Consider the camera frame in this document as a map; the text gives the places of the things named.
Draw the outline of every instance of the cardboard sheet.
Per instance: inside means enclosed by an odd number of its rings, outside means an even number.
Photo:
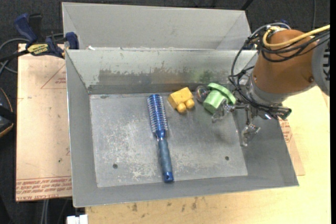
[[[16,201],[72,195],[65,61],[18,58]]]

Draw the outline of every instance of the scratched metal surface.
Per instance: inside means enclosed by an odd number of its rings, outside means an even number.
[[[201,104],[179,114],[162,95],[175,181],[247,175],[232,115],[213,124]],[[90,96],[98,187],[162,182],[147,96]]]
[[[236,49],[251,32],[244,10],[62,3],[79,48]]]
[[[204,83],[227,84],[236,50],[74,50],[69,51],[90,94],[174,92]],[[256,51],[243,51],[235,72]]]

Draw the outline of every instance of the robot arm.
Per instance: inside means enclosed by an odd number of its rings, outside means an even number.
[[[330,25],[308,33],[290,29],[285,24],[260,27],[237,53],[229,80],[237,100],[223,102],[213,114],[213,121],[237,109],[246,111],[246,126],[240,132],[240,143],[247,146],[259,131],[253,119],[283,120],[291,113],[282,106],[289,96],[306,91],[316,84],[329,95]],[[235,63],[244,49],[256,47],[258,58],[253,67],[234,73]]]

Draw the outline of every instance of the table surface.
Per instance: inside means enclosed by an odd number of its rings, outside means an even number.
[[[313,87],[284,105],[305,171],[298,187],[87,207],[89,223],[331,223],[329,97]]]

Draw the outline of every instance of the brush handle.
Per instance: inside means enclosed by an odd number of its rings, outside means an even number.
[[[168,130],[163,98],[159,94],[152,94],[147,98],[152,132],[156,135],[159,144],[159,156],[165,183],[174,181],[172,161],[165,139]]]
[[[162,168],[163,180],[165,182],[174,181],[172,161],[166,139],[159,139],[159,155]]]

